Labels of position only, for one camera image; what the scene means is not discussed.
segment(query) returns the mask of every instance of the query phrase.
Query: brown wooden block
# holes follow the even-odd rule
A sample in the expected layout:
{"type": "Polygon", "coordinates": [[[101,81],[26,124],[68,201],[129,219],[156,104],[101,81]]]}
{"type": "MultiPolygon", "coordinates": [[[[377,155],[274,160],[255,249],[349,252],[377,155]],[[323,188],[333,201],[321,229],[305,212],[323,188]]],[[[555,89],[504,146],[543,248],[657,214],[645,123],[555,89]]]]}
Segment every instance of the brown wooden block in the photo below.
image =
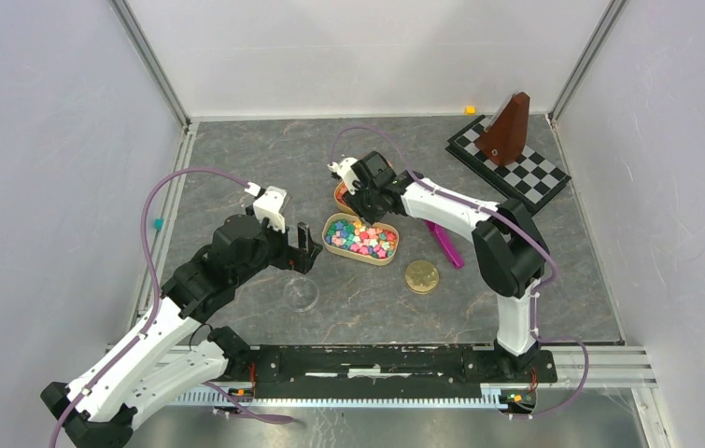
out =
{"type": "Polygon", "coordinates": [[[523,91],[516,93],[501,112],[490,121],[475,145],[498,166],[516,161],[528,137],[530,97],[523,91]]]}

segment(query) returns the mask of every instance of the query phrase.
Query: chessboard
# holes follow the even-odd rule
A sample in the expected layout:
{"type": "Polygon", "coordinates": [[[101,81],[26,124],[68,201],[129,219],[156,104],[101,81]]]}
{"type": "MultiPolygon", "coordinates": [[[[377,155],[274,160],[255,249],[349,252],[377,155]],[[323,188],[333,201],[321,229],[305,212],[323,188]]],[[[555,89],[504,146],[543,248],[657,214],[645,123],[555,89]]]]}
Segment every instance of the chessboard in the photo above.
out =
{"type": "Polygon", "coordinates": [[[474,141],[488,119],[476,118],[448,139],[445,149],[507,198],[516,198],[535,215],[570,181],[570,176],[530,147],[516,161],[498,166],[479,151],[474,141]]]}

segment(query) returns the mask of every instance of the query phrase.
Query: black cable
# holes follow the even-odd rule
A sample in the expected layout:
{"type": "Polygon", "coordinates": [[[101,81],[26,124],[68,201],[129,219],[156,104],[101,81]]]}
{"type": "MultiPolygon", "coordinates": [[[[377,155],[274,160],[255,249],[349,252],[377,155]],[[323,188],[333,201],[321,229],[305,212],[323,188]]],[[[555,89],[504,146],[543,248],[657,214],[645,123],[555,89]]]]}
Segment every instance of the black cable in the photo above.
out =
{"type": "Polygon", "coordinates": [[[209,331],[214,331],[215,329],[209,325],[209,324],[201,324],[195,331],[192,333],[190,336],[190,340],[187,342],[187,346],[190,348],[190,351],[192,351],[192,338],[195,337],[195,333],[198,332],[199,329],[202,329],[203,327],[209,327],[209,331]]]}

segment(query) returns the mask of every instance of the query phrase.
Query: purple cable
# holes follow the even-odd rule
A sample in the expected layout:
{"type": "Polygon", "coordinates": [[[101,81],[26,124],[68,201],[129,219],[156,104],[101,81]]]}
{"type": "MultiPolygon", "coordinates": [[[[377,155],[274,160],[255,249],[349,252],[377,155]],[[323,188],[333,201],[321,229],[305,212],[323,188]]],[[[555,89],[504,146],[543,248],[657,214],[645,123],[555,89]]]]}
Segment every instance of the purple cable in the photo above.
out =
{"type": "MultiPolygon", "coordinates": [[[[544,248],[537,243],[533,238],[531,238],[525,231],[517,227],[516,224],[514,224],[512,221],[507,219],[505,216],[501,215],[500,213],[494,211],[494,210],[489,210],[488,208],[484,206],[479,206],[476,203],[473,203],[471,201],[468,201],[464,198],[460,198],[457,195],[454,195],[452,193],[437,189],[435,190],[432,186],[426,184],[425,182],[421,181],[421,179],[418,178],[418,176],[413,172],[413,168],[410,165],[410,162],[407,160],[407,158],[404,156],[404,153],[402,152],[402,149],[399,147],[399,145],[396,144],[396,142],[390,138],[389,135],[387,135],[385,132],[375,128],[374,126],[369,126],[366,124],[359,124],[355,126],[349,126],[348,128],[344,128],[341,130],[336,136],[335,139],[332,141],[332,147],[330,150],[330,157],[328,159],[328,164],[333,162],[333,158],[335,157],[335,147],[338,145],[338,139],[341,138],[341,136],[348,132],[348,131],[353,131],[356,129],[360,129],[363,131],[369,131],[372,133],[376,133],[377,135],[381,136],[384,138],[390,145],[396,149],[396,152],[399,153],[399,157],[402,158],[402,162],[404,163],[404,168],[407,171],[407,174],[410,175],[410,177],[413,178],[413,180],[423,187],[424,189],[431,191],[433,194],[437,194],[440,197],[446,198],[450,201],[454,201],[455,203],[461,203],[463,205],[467,205],[473,210],[484,212],[494,218],[496,218],[498,221],[502,222],[505,224],[509,229],[514,231],[517,235],[520,236],[523,240],[525,240],[531,247],[533,247],[534,250],[539,252],[539,255],[542,256],[542,258],[547,261],[547,264],[550,265],[550,276],[547,277],[546,280],[540,280],[539,284],[534,287],[534,292],[538,293],[540,289],[550,285],[553,283],[557,278],[558,278],[558,273],[560,272],[560,269],[558,268],[558,264],[556,261],[553,259],[553,257],[550,256],[550,254],[544,250],[544,248]]],[[[518,418],[518,419],[532,419],[541,415],[548,415],[550,413],[555,413],[557,411],[560,411],[563,408],[566,408],[569,406],[573,401],[575,401],[580,394],[583,392],[583,387],[585,385],[585,381],[588,379],[588,368],[589,368],[589,360],[588,360],[588,349],[585,348],[585,344],[577,339],[577,338],[572,338],[572,337],[563,337],[563,338],[552,338],[552,339],[545,339],[539,336],[539,334],[536,332],[536,324],[537,324],[537,314],[539,313],[539,305],[537,304],[536,297],[538,294],[532,295],[530,297],[530,335],[535,339],[538,343],[560,343],[560,342],[566,342],[566,341],[573,341],[580,345],[580,348],[583,350],[583,360],[584,360],[584,366],[583,366],[583,375],[580,380],[580,384],[577,386],[577,388],[574,390],[574,393],[563,403],[550,408],[548,410],[542,411],[540,413],[535,413],[530,416],[522,416],[522,415],[516,415],[516,414],[511,414],[512,417],[518,418]]]]}
{"type": "MultiPolygon", "coordinates": [[[[154,188],[151,189],[151,192],[148,194],[146,201],[143,203],[143,213],[141,213],[140,215],[140,242],[143,245],[143,258],[146,259],[146,265],[148,266],[148,274],[151,277],[151,289],[152,291],[154,291],[155,300],[151,304],[151,317],[140,329],[140,332],[143,334],[146,334],[148,329],[150,329],[151,326],[154,325],[154,321],[157,319],[157,315],[160,313],[160,281],[157,278],[157,268],[154,267],[154,259],[151,257],[151,250],[148,248],[148,237],[146,233],[146,230],[148,228],[148,210],[149,208],[151,208],[151,203],[154,201],[154,197],[157,195],[157,193],[162,187],[164,187],[168,182],[175,179],[176,177],[179,177],[180,175],[186,175],[188,173],[209,173],[212,175],[220,175],[233,182],[236,182],[244,188],[247,188],[250,184],[250,182],[246,181],[241,177],[237,177],[236,175],[232,175],[224,171],[217,170],[215,168],[196,166],[172,172],[170,175],[167,175],[162,180],[160,180],[160,182],[157,182],[157,185],[155,185],[154,188]]],[[[138,341],[140,341],[140,338],[132,338],[114,357],[112,357],[107,362],[107,364],[105,364],[102,369],[100,369],[90,379],[88,383],[83,386],[83,389],[93,389],[93,387],[97,383],[99,383],[99,380],[101,380],[102,377],[105,376],[105,374],[113,366],[115,366],[120,359],[122,359],[127,353],[129,353],[129,351],[132,350],[132,348],[137,344],[138,341]]],[[[58,418],[58,422],[55,424],[55,428],[52,430],[52,434],[49,435],[49,448],[55,448],[55,444],[58,441],[58,434],[61,432],[61,427],[63,426],[63,423],[66,421],[66,418],[75,409],[75,407],[77,407],[77,405],[82,401],[83,397],[85,396],[82,394],[82,392],[78,393],[72,400],[72,402],[69,403],[68,406],[66,406],[66,409],[63,410],[63,413],[58,418]]],[[[244,409],[242,406],[238,405],[238,403],[235,404],[238,408],[244,409]]]]}
{"type": "Polygon", "coordinates": [[[230,401],[231,404],[239,410],[240,413],[233,414],[233,416],[235,417],[252,418],[254,420],[259,420],[260,422],[269,423],[271,425],[285,425],[294,421],[293,418],[287,415],[273,415],[271,413],[252,413],[245,406],[239,404],[239,401],[234,399],[231,394],[220,388],[220,386],[209,383],[208,381],[204,383],[204,385],[217,390],[220,395],[225,397],[225,399],[230,401]]]}

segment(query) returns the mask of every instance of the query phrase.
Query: purple cable sleeve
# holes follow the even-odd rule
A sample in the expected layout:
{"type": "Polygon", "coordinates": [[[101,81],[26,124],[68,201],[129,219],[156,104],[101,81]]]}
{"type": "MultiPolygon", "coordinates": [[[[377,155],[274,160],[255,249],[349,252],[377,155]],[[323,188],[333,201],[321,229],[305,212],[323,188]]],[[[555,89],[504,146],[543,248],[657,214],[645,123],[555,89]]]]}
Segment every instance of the purple cable sleeve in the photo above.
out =
{"type": "Polygon", "coordinates": [[[448,234],[445,233],[443,226],[427,221],[426,219],[424,219],[424,222],[427,223],[429,232],[431,232],[437,240],[437,243],[440,244],[440,248],[443,250],[443,253],[445,253],[445,257],[448,258],[448,261],[451,262],[451,265],[454,266],[455,269],[463,268],[465,266],[465,260],[462,259],[462,256],[457,252],[454,243],[451,243],[451,239],[448,238],[448,234]]]}
{"type": "MultiPolygon", "coordinates": [[[[247,188],[250,184],[250,182],[236,175],[232,175],[215,168],[196,166],[172,172],[170,175],[167,175],[162,180],[160,180],[160,182],[157,182],[157,185],[155,185],[154,188],[151,189],[151,192],[148,194],[148,197],[143,202],[143,212],[140,215],[140,242],[143,245],[143,258],[146,260],[146,265],[148,267],[148,275],[151,277],[151,290],[154,292],[155,299],[151,304],[151,317],[140,329],[140,332],[143,334],[146,334],[148,329],[150,329],[151,326],[154,325],[154,321],[157,319],[157,315],[160,313],[160,281],[157,278],[157,268],[154,267],[154,259],[151,257],[151,249],[148,248],[148,236],[146,232],[148,228],[148,210],[151,208],[151,203],[154,201],[154,197],[157,195],[160,189],[162,189],[162,187],[164,187],[168,182],[170,182],[174,178],[179,177],[180,175],[186,175],[188,173],[209,173],[212,175],[220,175],[233,182],[236,182],[243,188],[247,188]]],[[[114,357],[112,357],[107,362],[107,364],[105,364],[102,369],[100,369],[89,380],[88,383],[85,384],[85,386],[83,386],[83,388],[91,390],[97,383],[99,383],[99,380],[101,380],[102,377],[105,376],[105,374],[119,362],[120,359],[122,359],[127,353],[129,353],[130,350],[132,350],[132,348],[137,344],[138,341],[140,341],[140,338],[132,338],[114,357]]],[[[68,406],[66,406],[66,409],[63,410],[63,413],[58,418],[58,422],[56,423],[55,428],[52,430],[52,433],[49,436],[49,448],[55,448],[55,444],[58,441],[58,434],[61,432],[61,427],[63,426],[63,423],[66,421],[68,415],[82,401],[83,397],[84,395],[82,394],[82,392],[78,393],[75,396],[75,399],[73,399],[72,402],[69,403],[68,406]]]]}
{"type": "Polygon", "coordinates": [[[231,396],[228,392],[220,388],[218,385],[214,385],[212,383],[209,383],[208,381],[204,383],[205,386],[211,387],[218,391],[220,395],[222,395],[225,399],[231,402],[231,404],[239,410],[239,414],[236,414],[235,416],[237,417],[246,417],[246,418],[252,418],[254,420],[259,420],[260,422],[264,423],[269,423],[271,425],[285,425],[287,423],[291,423],[294,421],[293,418],[287,416],[287,415],[273,415],[270,413],[252,413],[247,409],[247,407],[239,404],[239,401],[234,399],[234,397],[231,396]]]}
{"type": "MultiPolygon", "coordinates": [[[[477,210],[477,211],[484,212],[484,213],[486,213],[486,214],[488,214],[488,215],[490,215],[490,216],[496,218],[498,221],[502,222],[502,223],[505,224],[509,229],[511,229],[511,230],[514,231],[517,235],[519,235],[520,238],[524,239],[531,247],[533,247],[534,250],[536,250],[537,252],[539,252],[539,255],[541,255],[542,258],[543,258],[545,261],[547,261],[547,263],[550,265],[551,272],[550,272],[550,276],[549,276],[547,279],[541,280],[541,281],[539,282],[539,284],[533,289],[535,293],[538,293],[540,289],[546,287],[547,285],[550,285],[551,283],[553,283],[553,282],[558,278],[558,275],[559,275],[559,273],[560,273],[560,270],[559,270],[559,268],[558,268],[558,264],[556,263],[556,261],[550,256],[550,254],[549,254],[546,250],[544,250],[544,248],[543,248],[539,243],[537,243],[533,238],[531,238],[530,236],[528,236],[528,234],[525,233],[525,231],[523,231],[522,229],[520,229],[519,227],[517,227],[516,224],[514,224],[512,221],[506,219],[506,217],[504,217],[503,215],[501,215],[500,213],[498,213],[498,212],[496,212],[496,211],[489,210],[489,209],[487,209],[487,208],[485,208],[485,207],[479,207],[476,203],[472,203],[472,202],[470,202],[470,201],[468,201],[468,200],[466,200],[466,199],[464,199],[464,198],[459,198],[458,196],[456,196],[456,195],[454,195],[454,194],[451,194],[451,193],[449,193],[449,192],[446,192],[446,191],[442,191],[442,190],[439,190],[439,189],[435,191],[430,185],[428,185],[428,184],[422,182],[420,179],[417,178],[416,174],[413,172],[413,168],[412,168],[412,166],[410,166],[410,162],[407,160],[406,157],[404,157],[404,153],[402,152],[402,149],[399,148],[399,145],[397,145],[396,142],[393,141],[393,139],[390,138],[389,135],[387,135],[387,134],[384,133],[383,131],[381,131],[381,130],[375,128],[374,126],[368,126],[368,125],[365,125],[365,124],[360,124],[360,125],[356,125],[356,126],[349,126],[348,128],[344,128],[342,131],[340,131],[340,132],[335,136],[335,139],[332,141],[332,147],[331,147],[331,151],[330,151],[330,157],[329,157],[328,164],[332,163],[332,160],[333,160],[333,158],[335,157],[335,147],[336,147],[336,145],[338,144],[338,139],[341,137],[341,135],[343,135],[344,133],[346,133],[346,132],[348,132],[348,131],[352,131],[352,130],[356,130],[356,129],[360,129],[360,130],[363,130],[363,131],[369,131],[369,132],[372,132],[372,133],[376,133],[376,134],[378,134],[379,136],[381,136],[382,138],[384,138],[386,141],[388,141],[388,143],[390,143],[390,144],[393,146],[393,148],[396,149],[396,152],[399,153],[399,157],[402,158],[402,162],[404,163],[404,167],[405,167],[405,169],[406,169],[406,171],[407,171],[407,174],[409,174],[410,177],[412,177],[413,180],[414,180],[418,185],[420,185],[420,186],[423,187],[424,189],[427,189],[427,190],[429,190],[429,191],[434,192],[434,193],[437,194],[438,196],[441,196],[441,197],[443,197],[443,198],[446,198],[446,199],[448,199],[448,200],[450,200],[450,201],[454,201],[454,202],[456,202],[456,203],[461,203],[461,204],[463,204],[463,205],[467,205],[468,207],[470,207],[470,208],[473,209],[473,210],[477,210]]],[[[535,414],[533,414],[531,417],[527,417],[527,416],[523,417],[523,416],[519,416],[519,415],[512,414],[512,416],[515,417],[515,418],[530,419],[530,418],[538,417],[538,416],[541,416],[541,415],[548,415],[548,414],[551,414],[551,413],[555,413],[556,411],[560,411],[561,409],[566,408],[567,406],[569,406],[573,401],[575,401],[575,400],[580,396],[581,392],[583,391],[583,387],[584,387],[584,385],[585,385],[585,381],[588,379],[588,368],[589,368],[588,350],[585,348],[585,344],[584,344],[582,341],[580,341],[579,339],[576,339],[576,338],[572,338],[572,337],[544,339],[544,338],[541,338],[541,337],[539,336],[539,334],[537,334],[537,333],[534,331],[534,329],[537,328],[537,327],[536,327],[536,324],[537,324],[537,314],[538,314],[538,310],[539,310],[539,305],[538,305],[538,303],[537,303],[537,301],[536,301],[536,296],[537,296],[537,294],[532,295],[532,296],[530,297],[530,302],[529,302],[529,303],[530,303],[530,306],[529,306],[529,307],[530,307],[530,311],[529,311],[529,321],[530,321],[530,326],[531,326],[530,335],[533,337],[533,339],[535,339],[535,340],[536,340],[537,342],[539,342],[539,343],[559,343],[559,342],[562,342],[562,341],[574,341],[575,343],[577,343],[578,345],[580,345],[580,348],[583,350],[583,357],[584,357],[583,376],[581,377],[580,384],[577,386],[577,388],[575,389],[574,393],[571,395],[571,397],[569,397],[569,398],[568,398],[566,401],[564,401],[563,403],[557,405],[556,407],[553,407],[553,408],[550,408],[550,409],[548,409],[548,410],[542,411],[542,412],[540,412],[540,413],[535,413],[535,414]]]]}

